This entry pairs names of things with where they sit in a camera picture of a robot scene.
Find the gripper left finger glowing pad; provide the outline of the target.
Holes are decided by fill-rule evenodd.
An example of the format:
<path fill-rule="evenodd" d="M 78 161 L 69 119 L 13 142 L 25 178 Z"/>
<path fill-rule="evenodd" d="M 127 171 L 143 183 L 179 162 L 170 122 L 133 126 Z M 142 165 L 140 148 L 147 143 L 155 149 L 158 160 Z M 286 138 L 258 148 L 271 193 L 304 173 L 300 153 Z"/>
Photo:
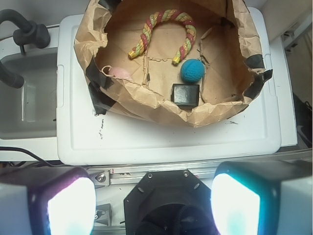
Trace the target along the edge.
<path fill-rule="evenodd" d="M 2 235 L 89 235 L 95 211 L 95 185 L 82 167 L 0 170 Z"/>

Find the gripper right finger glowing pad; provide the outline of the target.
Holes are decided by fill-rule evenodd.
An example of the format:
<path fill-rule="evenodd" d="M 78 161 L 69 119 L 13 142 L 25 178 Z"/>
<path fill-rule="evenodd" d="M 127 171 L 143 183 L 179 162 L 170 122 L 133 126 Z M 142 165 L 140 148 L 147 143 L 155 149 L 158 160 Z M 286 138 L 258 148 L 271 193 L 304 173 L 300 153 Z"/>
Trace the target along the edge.
<path fill-rule="evenodd" d="M 212 181 L 211 208 L 222 235 L 311 235 L 313 164 L 223 162 Z"/>

